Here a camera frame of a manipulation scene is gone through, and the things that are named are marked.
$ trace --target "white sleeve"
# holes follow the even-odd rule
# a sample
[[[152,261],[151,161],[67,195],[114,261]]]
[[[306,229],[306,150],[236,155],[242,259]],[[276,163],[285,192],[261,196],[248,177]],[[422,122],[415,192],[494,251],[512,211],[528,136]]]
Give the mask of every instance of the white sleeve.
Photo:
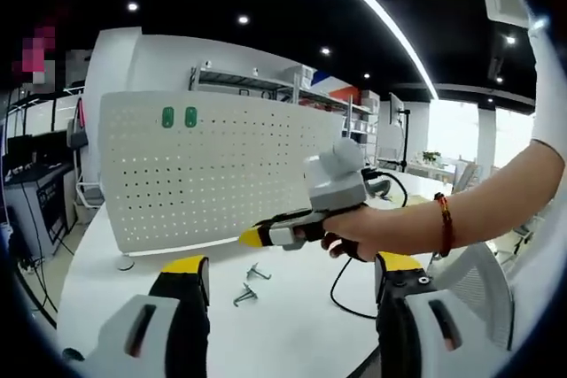
[[[545,30],[530,35],[537,73],[532,139],[557,151],[567,163],[567,79]]]

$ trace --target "floor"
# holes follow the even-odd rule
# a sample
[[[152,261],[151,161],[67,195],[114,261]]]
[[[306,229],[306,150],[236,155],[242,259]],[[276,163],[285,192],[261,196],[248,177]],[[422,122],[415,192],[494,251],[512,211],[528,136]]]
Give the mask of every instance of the floor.
[[[75,250],[79,246],[79,243],[81,243],[81,239],[85,233],[86,228],[87,227],[85,225],[76,224],[71,229],[71,232],[67,236],[65,236],[63,243],[69,248],[69,250],[75,252]],[[43,263],[43,275],[45,276],[45,286],[47,293],[49,294],[49,297],[56,308],[59,307],[61,291],[63,290],[63,282],[65,282],[67,270],[69,269],[69,265],[71,264],[72,259],[73,255],[69,251],[67,251],[63,245],[59,245],[55,256]],[[37,271],[41,276],[40,270],[40,267],[37,267]],[[45,295],[34,271],[24,271],[22,272],[22,274],[24,275],[24,278],[26,279],[26,282],[29,285],[30,289],[34,291],[37,299],[40,302],[43,302]],[[57,321],[57,313],[50,305],[49,301],[45,303],[45,309],[50,314],[50,316],[55,321]]]

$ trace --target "white pillar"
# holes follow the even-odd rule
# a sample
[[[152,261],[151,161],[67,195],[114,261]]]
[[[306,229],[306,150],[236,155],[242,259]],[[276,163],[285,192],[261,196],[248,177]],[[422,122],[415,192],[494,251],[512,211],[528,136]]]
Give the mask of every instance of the white pillar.
[[[115,28],[98,34],[90,57],[82,106],[85,115],[89,147],[82,155],[85,182],[100,181],[100,153],[98,150],[98,121],[100,99],[103,94],[128,89],[129,70],[134,60],[135,47],[142,28]]]
[[[496,111],[478,108],[477,163],[482,167],[480,180],[490,177],[496,152]]]

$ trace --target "pegboard stand base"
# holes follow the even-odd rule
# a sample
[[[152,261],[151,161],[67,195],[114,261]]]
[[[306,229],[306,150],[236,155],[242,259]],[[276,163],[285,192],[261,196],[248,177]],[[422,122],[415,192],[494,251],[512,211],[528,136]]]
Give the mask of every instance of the pegboard stand base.
[[[122,254],[114,261],[114,266],[121,272],[126,272],[134,267],[134,263],[134,260],[130,256]]]

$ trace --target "beaded bracelet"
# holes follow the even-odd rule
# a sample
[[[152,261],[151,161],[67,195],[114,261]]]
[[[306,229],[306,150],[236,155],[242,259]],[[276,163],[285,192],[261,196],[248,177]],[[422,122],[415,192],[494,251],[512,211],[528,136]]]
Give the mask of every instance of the beaded bracelet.
[[[438,192],[433,199],[439,203],[441,214],[443,215],[443,242],[439,255],[446,257],[449,255],[454,243],[453,220],[451,219],[451,212],[449,211],[449,205],[445,195]]]

